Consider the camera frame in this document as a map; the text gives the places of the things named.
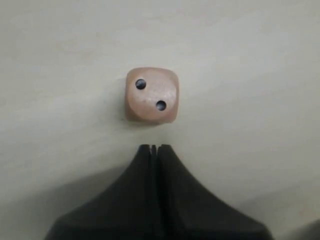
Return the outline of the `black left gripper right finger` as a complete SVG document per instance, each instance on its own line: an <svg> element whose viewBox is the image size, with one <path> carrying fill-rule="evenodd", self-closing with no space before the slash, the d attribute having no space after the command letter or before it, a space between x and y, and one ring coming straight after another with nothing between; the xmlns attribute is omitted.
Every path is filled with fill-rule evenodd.
<svg viewBox="0 0 320 240"><path fill-rule="evenodd" d="M157 187L170 240L271 240L261 222L226 204L185 167L170 145L157 152Z"/></svg>

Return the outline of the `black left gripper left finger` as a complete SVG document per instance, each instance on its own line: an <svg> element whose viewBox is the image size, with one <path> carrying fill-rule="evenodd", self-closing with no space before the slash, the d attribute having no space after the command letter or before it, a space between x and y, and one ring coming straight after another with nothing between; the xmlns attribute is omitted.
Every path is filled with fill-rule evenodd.
<svg viewBox="0 0 320 240"><path fill-rule="evenodd" d="M140 145L126 170L94 199L59 217L47 240L158 240L156 147Z"/></svg>

